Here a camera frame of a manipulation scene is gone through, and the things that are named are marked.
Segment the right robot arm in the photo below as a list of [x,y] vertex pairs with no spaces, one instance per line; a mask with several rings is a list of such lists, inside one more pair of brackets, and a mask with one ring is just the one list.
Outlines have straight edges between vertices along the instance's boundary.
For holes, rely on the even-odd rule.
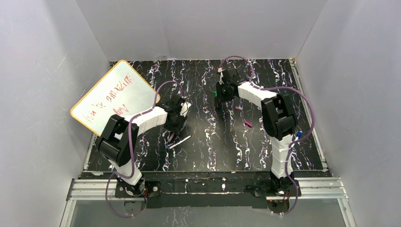
[[262,111],[263,127],[271,140],[270,178],[247,186],[246,189],[273,194],[287,191],[292,184],[290,178],[293,176],[293,168],[287,155],[298,123],[289,96],[265,90],[240,78],[234,68],[219,68],[218,75],[219,81],[216,83],[214,94],[215,109],[221,108],[223,103],[235,97],[253,103]]

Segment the silver pen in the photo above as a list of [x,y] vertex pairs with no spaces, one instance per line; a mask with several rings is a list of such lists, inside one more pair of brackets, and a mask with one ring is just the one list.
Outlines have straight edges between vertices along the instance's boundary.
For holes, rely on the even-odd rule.
[[177,147],[178,145],[181,145],[182,143],[184,143],[185,141],[187,141],[191,137],[192,137],[192,135],[185,137],[184,139],[180,140],[179,142],[169,146],[168,149],[173,149],[173,148]]

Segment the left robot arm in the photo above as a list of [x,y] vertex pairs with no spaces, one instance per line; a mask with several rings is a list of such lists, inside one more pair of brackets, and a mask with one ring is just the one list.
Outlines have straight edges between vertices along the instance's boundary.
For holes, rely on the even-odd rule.
[[96,150],[115,168],[119,183],[130,195],[145,194],[145,179],[134,162],[138,136],[163,126],[173,134],[183,128],[191,103],[179,95],[173,95],[154,108],[129,117],[112,115],[96,141]]

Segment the magenta pen cap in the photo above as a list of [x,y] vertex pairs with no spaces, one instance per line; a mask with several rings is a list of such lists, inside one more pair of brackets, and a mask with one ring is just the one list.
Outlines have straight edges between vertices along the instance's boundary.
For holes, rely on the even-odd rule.
[[253,127],[253,125],[252,125],[251,123],[247,122],[247,121],[245,121],[244,124],[245,124],[246,126],[250,127],[250,128]]

